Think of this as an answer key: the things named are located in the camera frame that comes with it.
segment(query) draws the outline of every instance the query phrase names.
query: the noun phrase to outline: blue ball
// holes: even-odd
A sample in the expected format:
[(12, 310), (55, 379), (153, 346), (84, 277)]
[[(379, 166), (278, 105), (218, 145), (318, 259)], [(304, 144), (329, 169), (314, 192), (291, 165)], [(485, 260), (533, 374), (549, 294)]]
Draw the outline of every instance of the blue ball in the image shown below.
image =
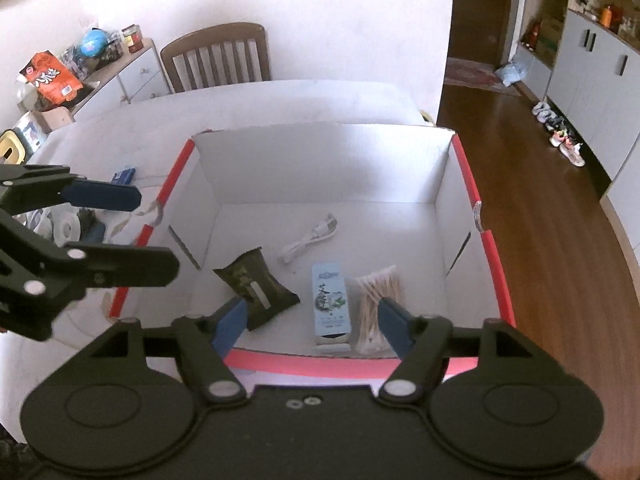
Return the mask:
[(80, 52), (83, 56), (96, 57), (100, 56), (102, 51), (106, 48), (109, 40), (103, 30), (94, 28), (90, 30), (80, 43)]

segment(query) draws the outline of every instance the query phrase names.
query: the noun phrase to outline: jar with red lid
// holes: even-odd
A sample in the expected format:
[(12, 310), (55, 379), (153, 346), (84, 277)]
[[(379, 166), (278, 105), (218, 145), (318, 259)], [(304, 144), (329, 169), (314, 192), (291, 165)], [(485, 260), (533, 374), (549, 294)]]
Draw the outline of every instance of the jar with red lid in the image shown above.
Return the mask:
[(142, 32), (140, 32), (139, 25), (129, 25), (129, 27), (122, 29), (122, 35), (124, 36), (124, 42), (129, 48), (129, 53), (133, 54), (141, 50), (144, 47), (142, 43)]

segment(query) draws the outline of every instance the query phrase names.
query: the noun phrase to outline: bundled charging cable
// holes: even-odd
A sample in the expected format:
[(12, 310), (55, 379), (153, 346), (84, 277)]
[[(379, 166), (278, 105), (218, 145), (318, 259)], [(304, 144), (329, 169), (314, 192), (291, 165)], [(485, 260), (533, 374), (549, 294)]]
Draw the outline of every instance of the bundled charging cable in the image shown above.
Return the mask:
[(286, 245), (280, 251), (278, 259), (283, 264), (290, 264), (293, 259), (300, 256), (308, 245), (327, 240), (335, 235), (338, 229), (338, 221), (329, 213), (324, 221), (320, 222), (316, 227), (311, 229), (302, 239), (292, 244)]

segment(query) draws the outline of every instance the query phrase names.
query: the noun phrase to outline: light blue carton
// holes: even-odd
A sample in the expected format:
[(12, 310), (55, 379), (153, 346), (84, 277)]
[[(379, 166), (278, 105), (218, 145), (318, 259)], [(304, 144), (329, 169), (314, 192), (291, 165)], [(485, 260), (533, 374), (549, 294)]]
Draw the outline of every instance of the light blue carton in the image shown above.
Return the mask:
[(315, 264), (311, 268), (314, 294), (316, 342), (345, 343), (351, 335), (347, 287), (337, 263)]

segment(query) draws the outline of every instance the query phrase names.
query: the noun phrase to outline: brown door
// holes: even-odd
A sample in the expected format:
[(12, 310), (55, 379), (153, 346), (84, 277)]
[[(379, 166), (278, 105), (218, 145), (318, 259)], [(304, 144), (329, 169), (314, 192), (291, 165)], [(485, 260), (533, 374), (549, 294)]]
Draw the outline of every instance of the brown door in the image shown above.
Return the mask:
[(498, 65), (510, 0), (453, 0), (449, 57)]

